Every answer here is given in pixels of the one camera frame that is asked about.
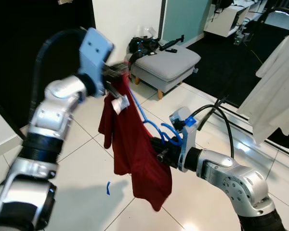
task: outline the hanging white garment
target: hanging white garment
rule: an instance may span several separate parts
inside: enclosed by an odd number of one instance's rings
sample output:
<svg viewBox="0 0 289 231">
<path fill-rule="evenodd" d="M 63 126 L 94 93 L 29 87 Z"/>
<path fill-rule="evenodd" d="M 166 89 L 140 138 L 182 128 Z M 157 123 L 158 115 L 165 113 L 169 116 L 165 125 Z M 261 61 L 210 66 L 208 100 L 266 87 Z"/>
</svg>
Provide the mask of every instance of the hanging white garment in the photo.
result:
<svg viewBox="0 0 289 231">
<path fill-rule="evenodd" d="M 237 112 L 248 116 L 257 143 L 277 128 L 289 135 L 289 36 L 256 72 L 262 78 Z"/>
</svg>

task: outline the ottoman leg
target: ottoman leg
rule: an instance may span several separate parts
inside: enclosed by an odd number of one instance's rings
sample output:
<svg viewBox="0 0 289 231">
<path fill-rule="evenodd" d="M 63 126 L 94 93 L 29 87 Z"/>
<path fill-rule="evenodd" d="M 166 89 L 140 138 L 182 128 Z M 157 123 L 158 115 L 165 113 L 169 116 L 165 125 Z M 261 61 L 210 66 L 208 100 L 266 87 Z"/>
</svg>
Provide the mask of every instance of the ottoman leg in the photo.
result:
<svg viewBox="0 0 289 231">
<path fill-rule="evenodd" d="M 161 100 L 163 98 L 163 92 L 158 90 L 158 99 Z"/>
<path fill-rule="evenodd" d="M 138 85 L 140 83 L 140 79 L 139 78 L 135 78 L 135 84 Z"/>
</svg>

